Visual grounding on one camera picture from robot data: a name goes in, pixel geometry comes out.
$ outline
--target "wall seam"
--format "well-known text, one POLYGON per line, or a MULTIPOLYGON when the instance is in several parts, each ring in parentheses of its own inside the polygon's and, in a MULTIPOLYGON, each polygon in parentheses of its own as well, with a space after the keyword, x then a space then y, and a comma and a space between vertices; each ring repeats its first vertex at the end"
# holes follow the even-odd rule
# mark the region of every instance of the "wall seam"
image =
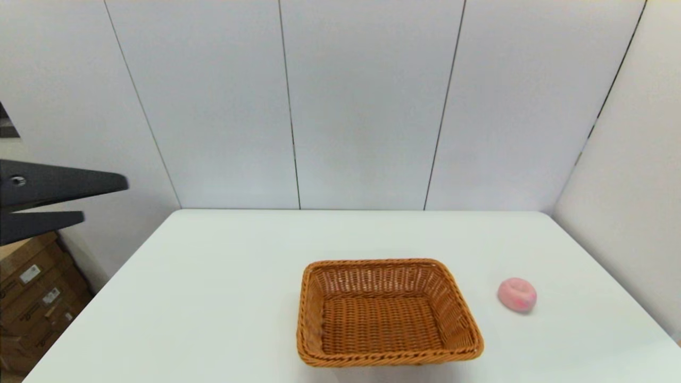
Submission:
POLYGON ((111 29, 114 31, 114 36, 116 37, 116 43, 118 43, 118 49, 121 51, 121 56, 123 58, 123 63, 125 63, 125 69, 128 72, 128 76, 130 77, 130 82, 132 82, 132 87, 135 90, 135 94, 137 95, 137 101, 140 103, 140 107, 142 109, 142 114, 144 115, 144 120, 146 121, 146 126, 149 128, 149 132, 151 133, 151 138, 154 140, 154 145, 156 145, 156 150, 159 152, 159 157, 161 158, 161 163, 163 164, 163 169, 165 169, 165 173, 168 176, 168 181, 170 182, 170 187, 172 188, 173 193, 175 194, 175 199, 177 200, 177 205, 182 208, 182 202, 180 202, 180 197, 177 195, 177 190, 175 189, 175 184, 172 182, 172 177, 170 176, 170 172, 168 171, 168 166, 165 164, 165 160, 163 158, 163 153, 161 153, 161 148, 159 147, 159 143, 156 141, 156 136, 154 135, 154 130, 151 129, 151 123, 149 123, 149 118, 146 115, 146 110, 144 109, 144 104, 142 103, 142 98, 140 97, 140 92, 137 90, 137 85, 135 85, 135 80, 132 78, 132 72, 130 72, 130 67, 128 66, 127 60, 125 58, 125 53, 123 53, 123 47, 121 46, 121 41, 118 38, 118 33, 116 32, 116 27, 114 26, 114 21, 111 18, 111 12, 109 12, 109 5, 106 3, 106 0, 102 0, 104 2, 104 7, 106 8, 106 14, 109 16, 109 22, 111 23, 111 29))

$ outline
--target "cardboard box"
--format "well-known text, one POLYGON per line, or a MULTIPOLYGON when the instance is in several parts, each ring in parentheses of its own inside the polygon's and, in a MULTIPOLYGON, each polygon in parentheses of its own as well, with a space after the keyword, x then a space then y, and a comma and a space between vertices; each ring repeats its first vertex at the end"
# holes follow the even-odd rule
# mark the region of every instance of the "cardboard box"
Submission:
POLYGON ((45 314, 45 319, 53 329, 63 332, 91 300, 92 295, 89 291, 82 292, 75 300, 54 306, 45 314))
POLYGON ((0 283, 28 262, 35 254, 57 240, 53 232, 0 246, 0 283))
POLYGON ((73 319, 90 302, 90 292, 83 292, 76 299, 62 301, 52 307, 31 330, 22 337, 0 337, 0 352, 2 355, 40 358, 45 355, 59 336, 73 322, 73 319))
POLYGON ((37 363, 38 359, 36 358, 0 355, 0 365, 5 371, 29 373, 37 363))
POLYGON ((53 306, 61 301, 70 302, 87 291, 85 280, 75 267, 69 267, 63 274, 52 275, 61 272, 61 265, 45 274, 4 311, 0 324, 6 335, 26 335, 53 306))
POLYGON ((5 309, 22 292, 33 286, 66 255, 56 242, 47 245, 0 283, 0 309, 5 309))
POLYGON ((40 359, 57 341, 61 331, 57 331, 47 320, 39 321, 23 337, 0 337, 2 355, 26 356, 40 359))

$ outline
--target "basket bottom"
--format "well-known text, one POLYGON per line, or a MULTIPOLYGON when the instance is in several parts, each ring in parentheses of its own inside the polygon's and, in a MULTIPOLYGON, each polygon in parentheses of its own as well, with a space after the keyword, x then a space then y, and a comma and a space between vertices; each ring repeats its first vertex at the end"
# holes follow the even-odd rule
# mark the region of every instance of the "basket bottom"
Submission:
POLYGON ((443 348, 426 297, 338 297, 324 303, 326 354, 365 354, 443 348))

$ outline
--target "black bracket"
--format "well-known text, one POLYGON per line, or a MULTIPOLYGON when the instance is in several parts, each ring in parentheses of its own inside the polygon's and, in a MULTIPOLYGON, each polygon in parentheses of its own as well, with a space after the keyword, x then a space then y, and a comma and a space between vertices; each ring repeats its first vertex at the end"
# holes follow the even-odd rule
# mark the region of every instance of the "black bracket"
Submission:
POLYGON ((0 245, 85 220, 82 211, 15 213, 128 188, 117 173, 0 159, 0 245))

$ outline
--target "barcode label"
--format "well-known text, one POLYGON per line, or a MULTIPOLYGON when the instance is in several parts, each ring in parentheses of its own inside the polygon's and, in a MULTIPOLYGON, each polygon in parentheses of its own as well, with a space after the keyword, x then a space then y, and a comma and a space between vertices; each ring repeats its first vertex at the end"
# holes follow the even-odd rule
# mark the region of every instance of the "barcode label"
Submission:
POLYGON ((28 270, 24 271, 19 275, 19 278, 21 279, 21 282, 25 285, 29 283, 33 278, 35 278, 38 274, 40 274, 40 268, 38 265, 34 264, 33 266, 29 267, 28 270))
POLYGON ((43 296, 43 302, 46 305, 49 305, 50 303, 54 302, 55 299, 61 294, 58 288, 53 288, 52 291, 47 293, 45 296, 43 296))

